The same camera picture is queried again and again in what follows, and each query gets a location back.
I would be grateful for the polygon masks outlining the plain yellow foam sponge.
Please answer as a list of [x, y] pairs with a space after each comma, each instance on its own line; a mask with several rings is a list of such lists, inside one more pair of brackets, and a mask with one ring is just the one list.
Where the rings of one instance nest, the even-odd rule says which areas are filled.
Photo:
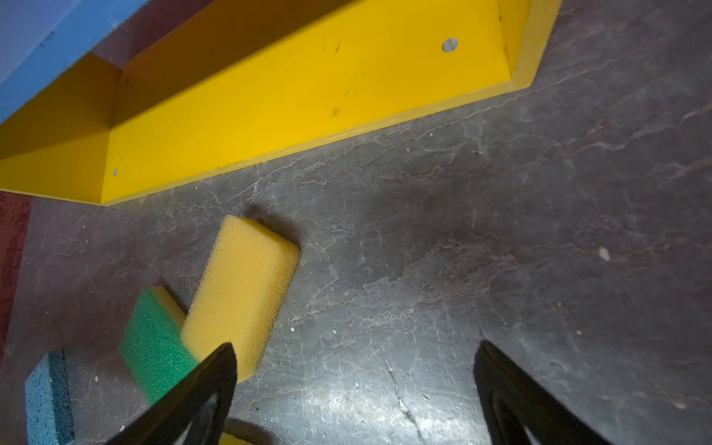
[[237, 380], [254, 376], [300, 262], [300, 248], [258, 222], [227, 216], [181, 331], [199, 361], [229, 342]]

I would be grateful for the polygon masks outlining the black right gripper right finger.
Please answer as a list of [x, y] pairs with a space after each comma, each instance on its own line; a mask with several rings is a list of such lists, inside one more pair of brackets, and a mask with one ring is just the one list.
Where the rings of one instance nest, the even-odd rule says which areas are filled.
[[491, 341], [480, 342], [474, 379], [493, 444], [606, 444]]

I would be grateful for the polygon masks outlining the dark green wavy sponge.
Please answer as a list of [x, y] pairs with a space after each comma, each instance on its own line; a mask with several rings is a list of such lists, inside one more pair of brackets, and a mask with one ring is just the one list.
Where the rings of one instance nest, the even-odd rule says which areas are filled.
[[248, 441], [244, 441], [244, 439], [239, 439], [233, 435], [230, 435], [228, 433], [223, 433], [220, 437], [220, 440], [218, 442], [219, 445], [252, 445]]

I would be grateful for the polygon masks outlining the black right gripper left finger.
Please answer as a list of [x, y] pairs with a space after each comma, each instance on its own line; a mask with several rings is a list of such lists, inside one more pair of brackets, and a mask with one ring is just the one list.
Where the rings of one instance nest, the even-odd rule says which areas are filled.
[[235, 385], [237, 358], [226, 342], [109, 443], [217, 444]]

